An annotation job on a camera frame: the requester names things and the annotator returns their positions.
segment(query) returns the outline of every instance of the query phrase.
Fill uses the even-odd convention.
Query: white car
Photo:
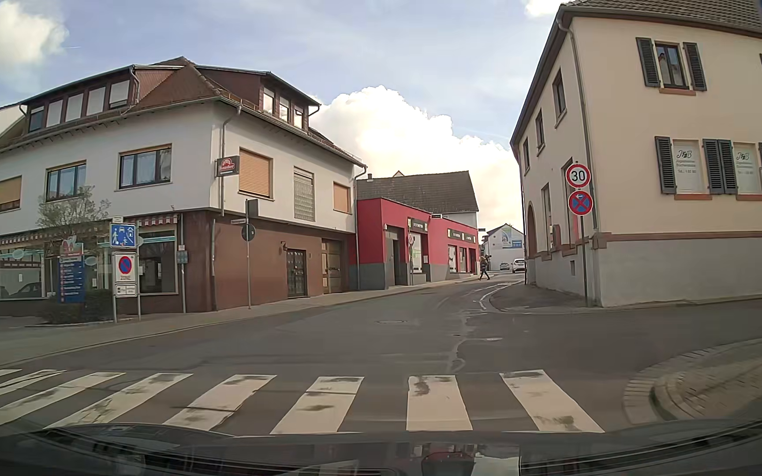
[[[511,272],[515,273],[516,271],[525,271],[525,258],[518,257],[513,260],[513,263],[511,263]]]

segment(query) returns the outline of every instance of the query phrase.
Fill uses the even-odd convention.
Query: pedestrian
[[[489,259],[486,256],[481,255],[481,276],[478,276],[478,280],[479,281],[484,276],[487,276],[487,281],[489,281],[489,275],[487,274],[487,268],[489,268]]]

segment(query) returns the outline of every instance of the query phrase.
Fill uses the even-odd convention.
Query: cloud
[[[430,116],[384,86],[340,94],[311,118],[312,126],[360,157],[369,172],[389,177],[469,170],[478,199],[478,226],[505,222],[521,229],[519,167],[492,141],[452,132],[449,116]]]
[[[61,52],[69,35],[63,23],[49,15],[31,14],[15,0],[0,3],[0,74],[39,66]]]
[[[525,11],[534,17],[552,15],[557,11],[561,0],[523,0],[525,2]]]

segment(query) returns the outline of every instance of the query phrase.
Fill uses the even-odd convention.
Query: road
[[[567,315],[489,305],[521,278],[498,275],[1,369],[0,435],[109,422],[229,435],[609,432],[630,425],[621,398],[635,373],[762,336],[762,314],[742,303]]]

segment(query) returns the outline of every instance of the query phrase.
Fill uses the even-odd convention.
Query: crosswalk
[[[604,431],[543,370],[478,378],[413,375],[381,382],[329,375],[308,386],[309,378],[273,374],[7,368],[0,369],[0,429],[149,423],[238,436],[371,432],[379,425],[406,431]]]

